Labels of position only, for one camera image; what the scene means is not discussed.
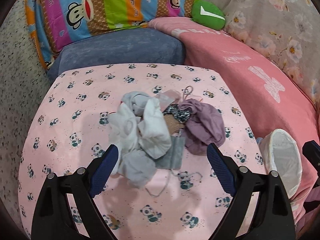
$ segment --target green pillow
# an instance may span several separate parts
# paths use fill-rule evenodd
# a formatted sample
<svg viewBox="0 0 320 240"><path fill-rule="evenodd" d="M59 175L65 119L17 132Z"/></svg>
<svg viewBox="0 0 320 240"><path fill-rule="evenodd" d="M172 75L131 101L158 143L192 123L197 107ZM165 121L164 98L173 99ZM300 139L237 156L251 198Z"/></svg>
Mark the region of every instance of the green pillow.
<svg viewBox="0 0 320 240"><path fill-rule="evenodd" d="M213 30L221 30L225 25L223 12L213 3L199 0L193 4L192 20Z"/></svg>

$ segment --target panda print tablecloth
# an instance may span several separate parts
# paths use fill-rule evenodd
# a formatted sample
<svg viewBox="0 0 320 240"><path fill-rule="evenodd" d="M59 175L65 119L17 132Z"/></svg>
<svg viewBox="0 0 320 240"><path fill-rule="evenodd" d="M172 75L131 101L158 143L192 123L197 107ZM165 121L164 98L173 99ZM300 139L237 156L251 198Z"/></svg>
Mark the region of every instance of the panda print tablecloth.
<svg viewBox="0 0 320 240"><path fill-rule="evenodd" d="M108 148L108 114L115 112L125 93L143 91L150 96L193 87L222 114L226 141L220 147L238 165L265 173L258 145L244 114L220 75L213 70L167 64L117 64L70 70L54 82L30 127L19 169L19 204L26 233L45 177L87 167ZM158 170L146 188L135 189L121 175L110 177L94 199L104 220L119 240L208 239L232 200L226 194L204 156L184 152L182 168L171 176ZM258 194L239 233L250 225ZM86 234L72 197L74 221Z"/></svg>

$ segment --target blue cushion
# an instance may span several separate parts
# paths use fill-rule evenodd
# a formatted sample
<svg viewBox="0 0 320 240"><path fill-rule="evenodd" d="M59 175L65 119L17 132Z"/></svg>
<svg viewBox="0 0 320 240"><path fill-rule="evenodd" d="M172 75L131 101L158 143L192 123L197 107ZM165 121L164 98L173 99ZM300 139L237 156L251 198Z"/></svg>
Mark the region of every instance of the blue cushion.
<svg viewBox="0 0 320 240"><path fill-rule="evenodd" d="M181 41L155 29L138 28L93 36L64 47L47 74L53 82L71 69L120 63L182 65L184 59Z"/></svg>

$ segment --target white laundry basket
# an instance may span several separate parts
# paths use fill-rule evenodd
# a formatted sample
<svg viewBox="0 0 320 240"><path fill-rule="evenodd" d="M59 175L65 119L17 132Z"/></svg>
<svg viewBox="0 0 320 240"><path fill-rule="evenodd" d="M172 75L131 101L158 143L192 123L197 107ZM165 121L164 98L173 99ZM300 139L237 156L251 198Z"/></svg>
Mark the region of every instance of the white laundry basket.
<svg viewBox="0 0 320 240"><path fill-rule="evenodd" d="M288 198L296 193L302 175L300 153L296 141L285 130L276 129L259 141L267 173L280 174Z"/></svg>

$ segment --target purple stripe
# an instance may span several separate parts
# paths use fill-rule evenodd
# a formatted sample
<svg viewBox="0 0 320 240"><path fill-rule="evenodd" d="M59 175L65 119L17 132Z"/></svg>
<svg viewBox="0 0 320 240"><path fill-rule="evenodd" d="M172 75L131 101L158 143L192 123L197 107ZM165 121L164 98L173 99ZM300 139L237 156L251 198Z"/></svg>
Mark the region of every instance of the purple stripe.
<svg viewBox="0 0 320 240"><path fill-rule="evenodd" d="M170 17L179 16L180 8L179 9L173 9L172 6L171 6L170 0L168 0L167 6L168 6L168 11L169 11L169 16Z"/></svg>
<svg viewBox="0 0 320 240"><path fill-rule="evenodd" d="M59 0L44 0L52 37L58 51L70 43L68 29L64 21Z"/></svg>

